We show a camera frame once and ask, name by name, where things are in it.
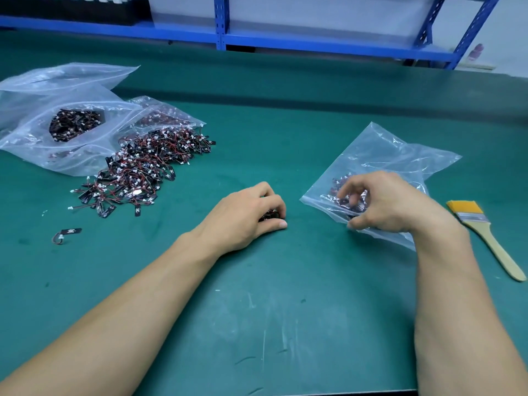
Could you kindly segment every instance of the forearm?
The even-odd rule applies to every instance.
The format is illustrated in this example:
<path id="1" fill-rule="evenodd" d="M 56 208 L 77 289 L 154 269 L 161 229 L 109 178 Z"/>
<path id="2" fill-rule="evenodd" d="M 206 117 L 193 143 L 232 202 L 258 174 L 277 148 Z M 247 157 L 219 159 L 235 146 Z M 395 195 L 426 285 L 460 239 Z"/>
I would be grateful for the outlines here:
<path id="1" fill-rule="evenodd" d="M 526 368 L 498 319 L 467 230 L 446 220 L 414 240 L 420 394 L 528 394 Z"/>
<path id="2" fill-rule="evenodd" d="M 182 235 L 0 383 L 3 395 L 130 395 L 218 256 Z"/>

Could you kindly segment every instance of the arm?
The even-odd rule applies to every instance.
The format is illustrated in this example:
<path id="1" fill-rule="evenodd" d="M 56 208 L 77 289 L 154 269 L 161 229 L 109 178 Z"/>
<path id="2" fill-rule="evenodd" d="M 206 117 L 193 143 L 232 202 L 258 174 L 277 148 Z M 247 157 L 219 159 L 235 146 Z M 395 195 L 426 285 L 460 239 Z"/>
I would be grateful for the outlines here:
<path id="1" fill-rule="evenodd" d="M 526 367 L 497 316 L 467 230 L 397 174 L 352 177 L 338 197 L 350 194 L 357 203 L 365 189 L 370 206 L 349 226 L 408 231 L 416 244 L 420 395 L 527 395 Z"/>
<path id="2" fill-rule="evenodd" d="M 258 222 L 272 208 L 286 216 L 267 183 L 222 199 L 198 227 L 0 383 L 0 394 L 131 395 L 215 261 L 286 227 L 283 219 Z"/>

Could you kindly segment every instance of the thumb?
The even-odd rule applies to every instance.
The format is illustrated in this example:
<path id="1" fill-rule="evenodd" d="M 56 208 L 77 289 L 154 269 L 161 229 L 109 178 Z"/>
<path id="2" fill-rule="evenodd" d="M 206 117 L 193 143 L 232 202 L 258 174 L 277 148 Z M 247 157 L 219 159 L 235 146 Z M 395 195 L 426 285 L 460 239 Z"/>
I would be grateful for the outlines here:
<path id="1" fill-rule="evenodd" d="M 355 229 L 356 231 L 360 231 L 361 229 L 368 228 L 369 226 L 371 226 L 371 224 L 368 215 L 365 212 L 361 215 L 355 216 L 353 219 L 348 221 L 347 226 L 349 228 Z"/>
<path id="2" fill-rule="evenodd" d="M 279 229 L 285 229 L 288 226 L 284 219 L 271 218 L 265 219 L 257 224 L 257 238 L 263 233 L 278 231 Z"/>

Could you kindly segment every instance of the dark object under shelf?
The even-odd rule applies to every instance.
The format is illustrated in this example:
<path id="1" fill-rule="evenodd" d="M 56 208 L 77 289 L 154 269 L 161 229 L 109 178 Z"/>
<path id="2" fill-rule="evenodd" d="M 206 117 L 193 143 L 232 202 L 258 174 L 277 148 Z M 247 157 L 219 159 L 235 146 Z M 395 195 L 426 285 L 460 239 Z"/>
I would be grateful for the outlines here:
<path id="1" fill-rule="evenodd" d="M 126 26 L 152 21 L 149 0 L 0 0 L 0 15 Z"/>

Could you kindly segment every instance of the brush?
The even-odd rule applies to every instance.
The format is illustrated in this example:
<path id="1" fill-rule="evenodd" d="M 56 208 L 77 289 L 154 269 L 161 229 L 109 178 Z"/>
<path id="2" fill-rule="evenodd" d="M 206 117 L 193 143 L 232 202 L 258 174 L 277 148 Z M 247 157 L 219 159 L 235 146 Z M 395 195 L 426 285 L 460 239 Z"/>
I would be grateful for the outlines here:
<path id="1" fill-rule="evenodd" d="M 485 241 L 485 243 L 492 250 L 495 257 L 497 257 L 500 265 L 506 272 L 515 280 L 519 282 L 526 280 L 526 275 L 521 268 L 513 261 L 506 250 L 498 243 L 497 239 L 492 235 L 491 222 L 486 218 L 484 212 L 475 202 L 469 201 L 450 201 L 447 202 L 449 209 L 454 212 L 462 224 L 470 227 Z"/>

